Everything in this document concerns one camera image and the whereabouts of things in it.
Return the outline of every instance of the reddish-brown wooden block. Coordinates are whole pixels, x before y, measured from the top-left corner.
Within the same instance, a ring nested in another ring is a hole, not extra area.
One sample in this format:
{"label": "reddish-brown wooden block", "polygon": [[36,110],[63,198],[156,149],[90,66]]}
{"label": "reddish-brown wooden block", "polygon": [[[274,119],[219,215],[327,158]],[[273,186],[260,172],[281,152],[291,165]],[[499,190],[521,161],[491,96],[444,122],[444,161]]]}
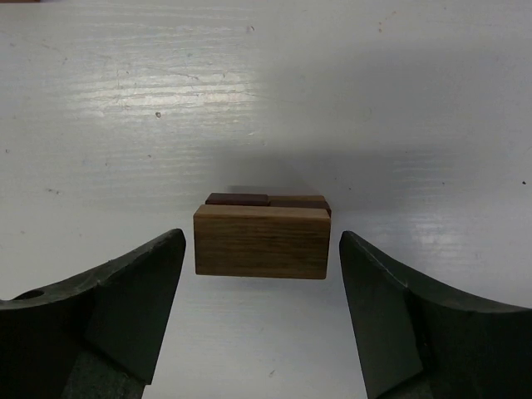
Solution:
{"label": "reddish-brown wooden block", "polygon": [[268,206],[267,195],[262,194],[222,194],[213,193],[205,201],[207,205],[242,205],[242,206]]}

